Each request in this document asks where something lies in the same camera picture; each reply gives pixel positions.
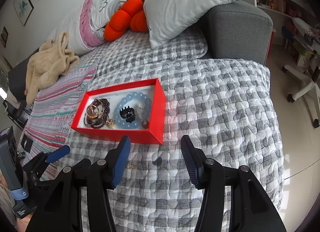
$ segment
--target blue gripper pad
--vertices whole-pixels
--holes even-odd
[[[62,146],[61,148],[55,150],[50,153],[45,160],[47,163],[54,163],[55,161],[61,159],[66,156],[70,152],[70,147],[67,145]]]
[[[121,147],[121,146],[122,146],[122,149],[119,153],[118,159],[113,168],[112,186],[114,188],[116,188],[117,185],[120,183],[123,172],[124,172],[124,168],[127,165],[127,160],[130,153],[130,147],[131,147],[131,141],[128,136],[122,137],[118,147]]]
[[[199,168],[197,166],[201,164],[200,158],[196,149],[194,148],[188,135],[183,135],[181,138],[181,152],[184,162],[187,167],[187,171],[191,180],[191,183],[198,188],[199,187]]]

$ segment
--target white floor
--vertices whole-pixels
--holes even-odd
[[[316,109],[309,97],[294,103],[287,95],[297,92],[300,82],[283,73],[284,64],[294,65],[289,53],[273,45],[266,66],[270,69],[270,96],[278,116],[284,153],[284,197],[280,216],[287,232],[304,220],[320,192],[320,128],[312,125]]]

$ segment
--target black hair clip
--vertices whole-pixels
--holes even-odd
[[[122,108],[120,110],[120,116],[121,118],[125,119],[127,123],[132,123],[136,119],[134,109],[130,108],[129,106],[128,108],[124,107],[124,109]]]

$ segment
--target picture frame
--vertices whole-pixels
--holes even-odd
[[[24,26],[33,11],[33,5],[30,0],[14,0],[13,1],[14,9]]]
[[[2,45],[4,46],[4,48],[5,48],[6,45],[7,45],[7,41],[4,40],[4,37],[3,37],[2,33],[0,35],[0,41],[1,41]]]
[[[5,27],[3,27],[2,36],[3,36],[4,40],[5,40],[5,42],[7,42],[8,32],[7,32],[7,29]]]

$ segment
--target red box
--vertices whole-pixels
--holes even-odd
[[[91,129],[78,127],[79,121],[82,121],[82,115],[85,106],[91,96],[105,94],[114,91],[120,91],[130,88],[138,88],[154,85],[154,95],[151,105],[149,118],[149,128],[146,130],[127,130],[127,129]],[[166,97],[162,86],[157,78],[130,82],[120,85],[113,85],[93,91],[86,92],[76,115],[71,124],[71,128],[92,139],[119,142],[123,135],[130,137],[132,143],[162,144],[164,132],[164,116],[166,107]]]

